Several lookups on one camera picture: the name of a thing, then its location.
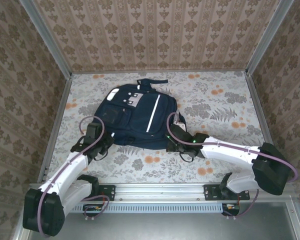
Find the floral wallpaper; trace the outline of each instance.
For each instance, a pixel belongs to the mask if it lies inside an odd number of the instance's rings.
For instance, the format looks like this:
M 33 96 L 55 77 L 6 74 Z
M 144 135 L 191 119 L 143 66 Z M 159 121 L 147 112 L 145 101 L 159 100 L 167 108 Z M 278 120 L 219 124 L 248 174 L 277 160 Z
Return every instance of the floral wallpaper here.
M 279 0 L 35 0 L 75 73 L 245 69 Z
M 152 87 L 176 98 L 191 134 L 205 133 L 250 146 L 264 142 L 243 71 L 74 74 L 48 177 L 66 161 L 81 137 L 80 120 L 93 115 L 113 88 L 136 84 L 142 78 L 168 79 L 168 83 Z M 83 123 L 83 130 L 89 122 L 92 118 Z M 240 170 L 217 159 L 196 157 L 186 163 L 178 153 L 165 149 L 113 145 L 107 157 L 92 161 L 83 174 L 96 176 L 101 183 L 204 183 L 221 182 L 225 173 Z
M 0 240 L 35 183 L 65 78 L 18 0 L 0 0 Z
M 272 139 L 300 176 L 300 0 L 252 75 Z M 300 177 L 295 184 L 300 199 Z

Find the backpack strap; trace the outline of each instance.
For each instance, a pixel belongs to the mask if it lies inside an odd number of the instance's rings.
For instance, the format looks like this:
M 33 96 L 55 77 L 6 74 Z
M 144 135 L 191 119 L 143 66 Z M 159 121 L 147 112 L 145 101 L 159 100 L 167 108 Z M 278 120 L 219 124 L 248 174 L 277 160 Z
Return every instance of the backpack strap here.
M 166 80 L 153 80 L 153 79 L 144 78 L 144 79 L 139 79 L 136 82 L 138 83 L 138 85 L 151 87 L 150 84 L 167 84 L 168 79 L 166 79 Z

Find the purple cable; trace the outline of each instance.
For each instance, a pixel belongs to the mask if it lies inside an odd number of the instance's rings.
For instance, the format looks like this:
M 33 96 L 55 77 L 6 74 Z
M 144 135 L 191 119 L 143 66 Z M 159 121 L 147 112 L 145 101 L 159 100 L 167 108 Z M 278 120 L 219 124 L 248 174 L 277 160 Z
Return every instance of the purple cable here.
M 239 147 L 239 146 L 232 146 L 232 145 L 229 145 L 229 144 L 225 144 L 225 143 L 216 143 L 216 142 L 186 142 L 186 141 L 182 141 L 180 139 L 178 139 L 170 130 L 170 127 L 169 127 L 169 120 L 171 118 L 172 115 L 176 115 L 178 116 L 178 114 L 176 112 L 172 112 L 169 114 L 167 120 L 166 120 L 166 128 L 169 132 L 169 134 L 171 135 L 171 137 L 173 139 L 175 139 L 176 141 L 178 141 L 179 143 L 182 143 L 182 144 L 185 144 L 185 145 L 192 145 L 192 146 L 204 146 L 204 145 L 216 145 L 216 146 L 222 146 L 222 147 L 226 147 L 226 148 L 230 148 L 230 149 L 236 149 L 236 150 L 240 150 L 240 151 L 243 151 L 243 152 L 249 152 L 251 154 L 257 154 L 257 155 L 260 155 L 260 156 L 263 156 L 265 158 L 268 158 L 268 159 L 272 159 L 272 160 L 275 160 L 279 163 L 282 163 L 284 165 L 286 165 L 287 167 L 289 167 L 293 173 L 294 173 L 294 176 L 293 178 L 291 178 L 288 183 L 291 183 L 291 182 L 294 182 L 297 178 L 298 178 L 298 172 L 296 170 L 296 168 L 294 166 L 292 166 L 289 162 L 286 162 L 278 157 L 275 157 L 275 156 L 271 156 L 271 155 L 268 155 L 268 154 L 265 154 L 263 152 L 259 152 L 259 151 L 254 151 L 254 150 L 249 150 L 247 148 L 244 148 L 244 147 Z
M 253 207 L 253 205 L 255 204 L 255 202 L 256 202 L 256 200 L 257 200 L 257 198 L 258 198 L 258 195 L 259 195 L 259 189 L 256 190 L 256 194 L 255 194 L 255 196 L 254 196 L 254 198 L 253 198 L 253 200 L 252 200 L 250 206 L 249 206 L 243 213 L 240 213 L 240 214 L 238 214 L 237 216 L 234 216 L 234 215 L 232 215 L 230 212 L 225 211 L 225 210 L 223 210 L 223 212 L 226 213 L 226 214 L 228 214 L 228 215 L 231 216 L 231 217 L 234 217 L 234 218 L 242 217 L 242 216 L 245 215 L 247 212 L 249 212 L 250 209 Z
M 46 190 L 43 192 L 41 198 L 40 198 L 40 201 L 39 201 L 39 205 L 38 205 L 38 211 L 37 211 L 37 217 L 36 217 L 36 222 L 37 222 L 37 225 L 38 225 L 38 230 L 39 230 L 39 233 L 41 234 L 41 236 L 43 238 L 49 238 L 48 235 L 46 235 L 42 229 L 42 224 L 41 224 L 41 210 L 42 210 L 42 204 L 44 202 L 44 199 L 47 195 L 47 192 L 49 191 L 49 189 L 53 186 L 53 184 L 56 182 L 56 180 L 58 179 L 58 177 L 64 172 L 64 170 L 77 158 L 79 157 L 80 155 L 82 155 L 85 151 L 89 150 L 90 148 L 92 148 L 94 145 L 96 145 L 97 142 L 100 141 L 100 139 L 102 138 L 102 136 L 104 135 L 105 133 L 105 124 L 104 122 L 101 120 L 101 118 L 97 117 L 97 116 L 86 116 L 84 117 L 80 123 L 79 123 L 79 129 L 80 129 L 80 132 L 82 134 L 84 134 L 84 132 L 82 131 L 81 129 L 81 124 L 84 120 L 88 119 L 88 118 L 95 118 L 97 120 L 100 121 L 101 125 L 102 125 L 102 130 L 101 130 L 101 134 L 100 136 L 93 142 L 91 143 L 89 146 L 87 146 L 85 149 L 83 149 L 81 152 L 79 152 L 78 154 L 76 154 L 73 158 L 71 158 L 69 160 L 69 162 L 63 166 L 63 168 L 57 173 L 57 175 L 55 176 L 54 179 L 52 179 L 51 183 L 48 185 L 48 187 L 46 188 Z
M 105 207 L 98 213 L 98 215 L 96 215 L 94 218 L 98 218 L 100 217 L 100 215 L 107 209 L 108 205 L 109 205 L 109 202 L 110 202 L 110 198 L 107 196 L 107 195 L 97 195 L 97 196 L 92 196 L 92 197 L 88 197 L 88 198 L 84 198 L 82 199 L 81 201 L 89 201 L 89 200 L 93 200 L 93 199 L 98 199 L 98 198 L 105 198 L 106 199 L 106 204 L 105 204 Z M 89 208 L 93 208 L 93 206 L 91 207 L 87 207 L 85 210 L 84 210 L 84 213 L 83 215 L 85 217 L 88 217 L 87 216 L 87 209 Z

